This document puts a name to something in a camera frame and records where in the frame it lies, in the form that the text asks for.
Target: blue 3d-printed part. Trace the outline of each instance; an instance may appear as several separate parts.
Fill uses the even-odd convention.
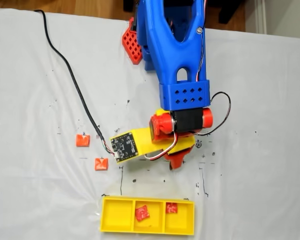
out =
[[[160,103],[166,111],[210,105],[203,12],[202,0],[195,0],[192,7],[164,7],[163,0],[139,2],[137,41],[142,46],[145,70],[156,71]],[[197,32],[199,27],[203,28],[202,33]],[[202,48],[203,63],[196,81]],[[182,68],[187,79],[178,81],[177,72]]]

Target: black circuit board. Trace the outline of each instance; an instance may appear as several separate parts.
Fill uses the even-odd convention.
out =
[[[138,155],[137,146],[132,132],[111,139],[112,149],[117,162],[130,159]]]

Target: yellow tray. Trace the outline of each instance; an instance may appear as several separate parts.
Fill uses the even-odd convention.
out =
[[[177,213],[166,213],[166,203],[177,203]],[[150,217],[137,221],[135,209],[146,205]],[[101,232],[193,235],[195,203],[188,200],[105,196]]]

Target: black cable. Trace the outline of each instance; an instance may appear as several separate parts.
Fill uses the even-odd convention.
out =
[[[97,126],[95,120],[94,120],[93,117],[91,116],[91,113],[90,113],[90,111],[89,111],[89,109],[88,109],[88,107],[87,107],[87,104],[86,104],[86,101],[85,101],[85,99],[84,99],[84,96],[82,95],[82,93],[81,93],[81,91],[80,91],[80,88],[79,88],[79,86],[78,86],[77,80],[76,80],[76,78],[75,78],[75,75],[74,75],[74,73],[73,73],[73,71],[72,71],[72,69],[71,69],[71,66],[70,66],[69,62],[68,62],[67,59],[66,59],[66,58],[65,58],[65,57],[64,57],[64,56],[63,56],[63,55],[62,55],[62,54],[61,54],[61,53],[53,46],[53,44],[52,44],[51,41],[50,41],[49,34],[48,34],[48,29],[47,29],[47,20],[46,20],[45,12],[44,12],[43,10],[40,10],[40,9],[35,10],[35,12],[37,12],[37,13],[42,13],[42,16],[43,16],[43,23],[44,23],[44,31],[45,31],[46,39],[48,40],[48,43],[49,43],[50,47],[51,47],[51,48],[52,48],[52,49],[53,49],[53,50],[54,50],[54,51],[55,51],[55,52],[63,59],[63,61],[65,62],[66,66],[67,66],[67,68],[68,68],[68,70],[69,70],[69,72],[70,72],[71,78],[72,78],[72,80],[73,80],[75,89],[76,89],[76,91],[77,91],[78,94],[79,94],[80,100],[81,100],[81,102],[82,102],[82,105],[83,105],[83,107],[84,107],[84,110],[85,110],[85,112],[86,112],[86,114],[87,114],[87,116],[88,116],[90,122],[92,123],[92,125],[93,125],[93,127],[94,127],[96,133],[99,135],[101,141],[105,141],[104,136],[102,135],[100,129],[98,128],[98,126]]]
[[[230,114],[230,110],[231,110],[231,99],[230,99],[230,96],[225,93],[224,91],[219,91],[217,92],[216,94],[214,94],[210,100],[210,103],[212,102],[212,100],[215,98],[215,96],[219,95],[219,94],[224,94],[227,96],[227,98],[229,99],[229,108],[228,108],[228,112],[226,113],[225,115],[225,118],[224,120],[213,130],[211,131],[208,131],[206,133],[198,133],[198,132],[195,132],[195,131],[191,131],[190,133],[194,134],[194,135],[197,135],[197,136],[206,136],[206,135],[209,135],[209,134],[212,134],[215,130],[217,130],[218,128],[220,128],[222,126],[222,124],[225,123],[225,121],[227,120],[227,118],[229,117],[229,114]]]

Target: white wire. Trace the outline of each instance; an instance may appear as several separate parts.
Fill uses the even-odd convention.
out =
[[[204,36],[203,36],[203,31],[205,29],[205,23],[206,23],[206,6],[207,6],[207,2],[208,0],[204,0],[204,4],[203,4],[203,27],[202,27],[202,33],[201,33],[201,57],[200,57],[200,64],[199,64],[199,68],[198,71],[196,72],[196,76],[195,76],[195,81],[198,82],[199,81],[199,73],[202,67],[202,64],[204,62]]]
[[[108,147],[108,145],[107,145],[107,143],[106,143],[105,140],[102,141],[102,145],[103,145],[104,149],[105,149],[108,153],[110,153],[110,154],[113,155],[113,156],[115,155],[114,152],[110,150],[110,148]]]
[[[171,149],[173,149],[175,147],[175,145],[177,144],[177,141],[178,141],[178,135],[177,135],[177,133],[175,131],[173,132],[173,136],[174,136],[173,143],[167,149],[165,149],[164,151],[160,152],[156,156],[147,157],[147,155],[144,155],[144,158],[148,159],[150,161],[157,160],[157,159],[161,158],[163,155],[165,155],[167,152],[169,152]]]

